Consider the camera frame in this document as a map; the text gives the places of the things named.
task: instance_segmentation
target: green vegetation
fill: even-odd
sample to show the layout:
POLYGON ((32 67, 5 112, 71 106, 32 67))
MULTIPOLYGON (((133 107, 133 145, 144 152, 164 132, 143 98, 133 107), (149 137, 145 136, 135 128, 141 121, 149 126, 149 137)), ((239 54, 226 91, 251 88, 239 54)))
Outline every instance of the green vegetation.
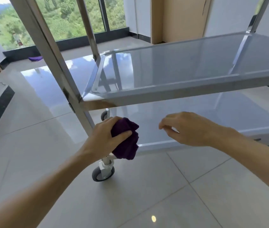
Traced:
MULTIPOLYGON (((86 35, 76 0, 36 0, 46 23, 55 40, 86 35)), ((93 31, 104 31, 98 0, 85 0, 93 31)), ((105 0, 110 29, 126 26, 123 0, 105 0)), ((0 43, 4 49, 16 49, 19 46, 13 38, 17 34, 24 46, 33 45, 32 38, 26 31, 12 6, 0 14, 0 43)))

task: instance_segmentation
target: purple object on floor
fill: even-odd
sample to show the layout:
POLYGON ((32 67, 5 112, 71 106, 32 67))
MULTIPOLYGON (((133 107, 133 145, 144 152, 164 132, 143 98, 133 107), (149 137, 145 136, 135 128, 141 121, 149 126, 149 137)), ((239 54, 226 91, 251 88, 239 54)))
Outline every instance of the purple object on floor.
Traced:
POLYGON ((122 118, 118 120, 111 129, 111 136, 115 137, 125 131, 131 130, 132 135, 123 141, 120 145, 118 145, 112 153, 118 158, 125 158, 128 160, 132 160, 135 157, 136 151, 139 148, 137 146, 137 141, 139 139, 139 134, 136 130, 139 126, 130 121, 128 118, 122 118))
POLYGON ((29 60, 31 62, 37 62, 37 61, 40 61, 42 59, 42 56, 38 56, 38 57, 28 57, 29 60))

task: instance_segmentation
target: hand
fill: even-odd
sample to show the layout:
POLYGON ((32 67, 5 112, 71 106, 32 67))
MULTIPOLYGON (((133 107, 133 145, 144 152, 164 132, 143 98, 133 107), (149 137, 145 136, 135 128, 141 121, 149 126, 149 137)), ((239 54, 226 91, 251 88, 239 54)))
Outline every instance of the hand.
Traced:
POLYGON ((122 119, 121 117, 110 117, 101 123, 95 125, 91 136, 83 144, 79 152, 88 155, 91 163, 109 155, 122 141, 128 138, 132 132, 131 130, 119 134, 118 136, 111 136, 111 129, 113 125, 122 119))
POLYGON ((159 129, 164 129, 169 137, 189 146, 214 146, 216 141, 228 135, 240 135, 232 128, 220 126, 192 112, 167 115, 160 122, 159 129))

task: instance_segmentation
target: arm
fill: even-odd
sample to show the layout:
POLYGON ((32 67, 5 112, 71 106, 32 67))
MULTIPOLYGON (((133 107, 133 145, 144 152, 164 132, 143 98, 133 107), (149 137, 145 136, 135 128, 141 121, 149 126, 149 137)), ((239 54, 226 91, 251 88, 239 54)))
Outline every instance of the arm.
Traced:
POLYGON ((131 135, 131 131, 127 131, 111 137, 110 131, 119 119, 121 118, 109 118, 97 124, 79 151, 56 171, 1 203, 0 228, 37 227, 83 169, 111 153, 131 135))
POLYGON ((168 136, 190 146, 211 146, 228 154, 269 186, 269 147, 195 113, 167 115, 159 124, 168 136))

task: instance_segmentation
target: caster wheel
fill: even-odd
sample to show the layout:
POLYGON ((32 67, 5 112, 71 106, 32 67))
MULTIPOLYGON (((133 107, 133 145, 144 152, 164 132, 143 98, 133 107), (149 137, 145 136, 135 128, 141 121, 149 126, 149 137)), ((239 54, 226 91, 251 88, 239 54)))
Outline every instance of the caster wheel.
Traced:
POLYGON ((101 114, 101 120, 104 121, 105 119, 107 119, 107 110, 105 110, 105 111, 102 112, 102 114, 101 114))
POLYGON ((97 182, 99 182, 99 181, 105 181, 105 180, 111 178, 111 176, 112 176, 113 174, 114 174, 114 167, 112 167, 112 169, 111 169, 111 174, 110 174, 107 178, 103 179, 103 178, 102 178, 101 169, 100 169, 99 167, 97 167, 97 168, 95 168, 94 171, 92 172, 92 179, 93 179, 94 181, 97 181, 97 182))

